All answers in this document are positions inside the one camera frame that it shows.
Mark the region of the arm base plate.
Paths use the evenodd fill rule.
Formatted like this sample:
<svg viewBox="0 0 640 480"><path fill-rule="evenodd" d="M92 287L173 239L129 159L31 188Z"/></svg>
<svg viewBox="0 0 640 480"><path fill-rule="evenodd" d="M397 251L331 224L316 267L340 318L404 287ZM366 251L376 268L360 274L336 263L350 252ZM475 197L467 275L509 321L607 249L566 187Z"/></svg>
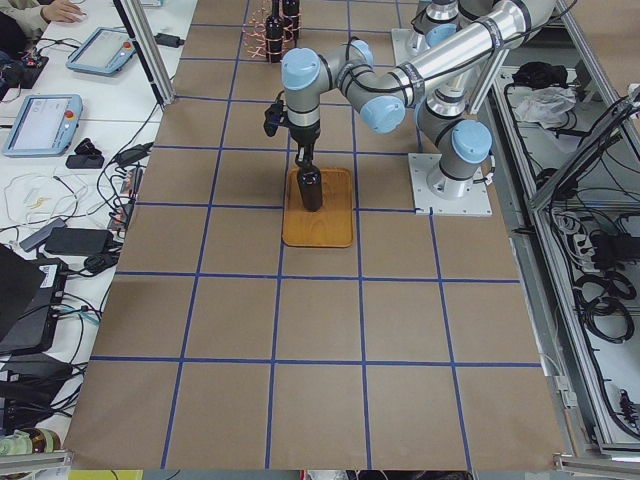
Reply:
<svg viewBox="0 0 640 480"><path fill-rule="evenodd" d="M478 166L472 178L453 180L440 168L441 154L410 153L409 173L417 215L491 217L488 187Z"/></svg>
<svg viewBox="0 0 640 480"><path fill-rule="evenodd" d="M430 49L426 36L413 29L391 30L394 61L397 66L416 62L416 58Z"/></svg>

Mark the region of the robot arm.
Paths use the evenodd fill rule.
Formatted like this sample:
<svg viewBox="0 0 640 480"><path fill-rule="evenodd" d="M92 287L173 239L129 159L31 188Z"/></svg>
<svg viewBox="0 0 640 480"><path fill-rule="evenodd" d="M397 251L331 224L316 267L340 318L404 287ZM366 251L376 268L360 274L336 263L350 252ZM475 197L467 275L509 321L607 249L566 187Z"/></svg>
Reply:
<svg viewBox="0 0 640 480"><path fill-rule="evenodd" d="M284 127L296 142L296 180L305 209L317 211L323 204L313 154L320 136L320 97L332 90L339 90L378 134L395 130L407 108L414 108L416 126L441 153L427 175L429 190L446 200L463 197L492 147L488 128L462 116L466 74L526 42L554 7L552 1L497 1L485 15L454 27L450 36L383 75L372 69L368 44L356 38L326 55L310 48L287 52L281 63L283 89L265 112L264 130L272 136Z"/></svg>

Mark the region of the person hand on desk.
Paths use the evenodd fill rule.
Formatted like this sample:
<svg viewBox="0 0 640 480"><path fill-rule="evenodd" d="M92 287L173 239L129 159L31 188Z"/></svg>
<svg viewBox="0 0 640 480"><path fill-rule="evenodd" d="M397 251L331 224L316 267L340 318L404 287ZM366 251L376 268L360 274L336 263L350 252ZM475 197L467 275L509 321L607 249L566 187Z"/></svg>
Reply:
<svg viewBox="0 0 640 480"><path fill-rule="evenodd" d="M47 22L59 23L76 23L86 17L86 13L69 0L54 0L42 8L41 14Z"/></svg>

